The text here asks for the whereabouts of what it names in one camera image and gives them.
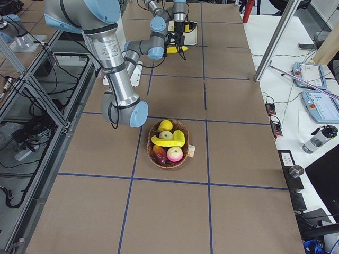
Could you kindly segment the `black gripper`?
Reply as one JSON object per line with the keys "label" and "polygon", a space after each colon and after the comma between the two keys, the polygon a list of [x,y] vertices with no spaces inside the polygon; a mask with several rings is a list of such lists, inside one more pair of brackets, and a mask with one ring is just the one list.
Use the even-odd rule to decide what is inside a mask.
{"label": "black gripper", "polygon": [[166,36],[166,41],[165,41],[165,49],[166,49],[165,52],[166,52],[166,54],[168,54],[167,53],[167,47],[170,47],[170,46],[182,47],[182,46],[184,46],[184,39],[185,39],[185,36],[180,38],[179,40],[175,40],[174,36],[171,35],[170,32],[168,32],[168,34]]}
{"label": "black gripper", "polygon": [[174,22],[174,39],[179,40],[185,34],[192,33],[197,27],[197,23],[192,21],[175,21]]}

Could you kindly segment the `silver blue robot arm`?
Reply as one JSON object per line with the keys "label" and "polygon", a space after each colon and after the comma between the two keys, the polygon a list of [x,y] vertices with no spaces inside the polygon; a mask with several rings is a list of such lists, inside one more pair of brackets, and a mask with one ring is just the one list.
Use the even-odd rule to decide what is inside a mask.
{"label": "silver blue robot arm", "polygon": [[55,29],[82,34],[88,39],[91,53],[105,73],[110,90],[104,93],[102,114],[115,125],[142,126],[148,117],[148,104],[133,90],[131,76],[141,55],[159,60],[165,55],[170,35],[168,22],[173,20],[174,35],[183,43],[186,2],[174,1],[163,10],[157,1],[145,1],[152,12],[148,40],[129,41],[122,51],[116,35],[121,17],[119,1],[46,1],[44,18]]}
{"label": "silver blue robot arm", "polygon": [[186,44],[187,35],[196,35],[197,23],[189,20],[190,7],[186,1],[173,1],[168,8],[163,1],[144,1],[144,7],[153,15],[151,31],[165,33],[171,43]]}

